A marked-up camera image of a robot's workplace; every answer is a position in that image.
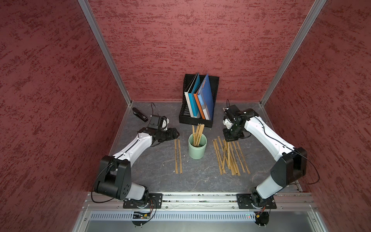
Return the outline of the green metal cup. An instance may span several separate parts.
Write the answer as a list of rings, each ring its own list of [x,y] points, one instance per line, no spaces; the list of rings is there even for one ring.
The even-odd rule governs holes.
[[[198,147],[193,146],[193,139],[194,139],[193,135],[190,135],[188,138],[188,154],[191,158],[195,160],[199,160],[205,154],[205,150],[207,146],[207,138],[204,134],[202,134],[200,144]]]

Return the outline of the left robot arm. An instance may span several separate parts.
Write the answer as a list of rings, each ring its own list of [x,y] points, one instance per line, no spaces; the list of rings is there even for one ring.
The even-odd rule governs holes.
[[[152,116],[148,126],[137,131],[126,147],[112,156],[104,156],[93,191],[112,199],[133,200],[139,208],[146,207],[150,201],[149,190],[132,182],[131,167],[146,149],[179,137],[177,129],[169,128],[168,124],[167,117]]]

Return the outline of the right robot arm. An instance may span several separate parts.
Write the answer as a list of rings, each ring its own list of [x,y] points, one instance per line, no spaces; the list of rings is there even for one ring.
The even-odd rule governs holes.
[[[244,139],[244,132],[256,137],[276,161],[270,175],[252,189],[251,205],[255,208],[265,206],[267,200],[287,185],[305,176],[307,152],[296,148],[272,130],[253,109],[240,110],[232,105],[224,110],[223,130],[227,142]]]

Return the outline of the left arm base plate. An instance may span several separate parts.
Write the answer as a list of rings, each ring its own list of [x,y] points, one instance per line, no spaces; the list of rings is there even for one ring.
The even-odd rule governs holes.
[[[124,209],[161,209],[163,200],[162,193],[145,193],[141,200],[125,199]]]

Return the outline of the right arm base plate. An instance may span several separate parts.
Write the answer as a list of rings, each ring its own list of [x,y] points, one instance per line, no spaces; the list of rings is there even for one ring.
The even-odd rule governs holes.
[[[236,194],[237,204],[239,209],[277,209],[274,197],[271,196],[267,199],[260,198],[257,194]]]

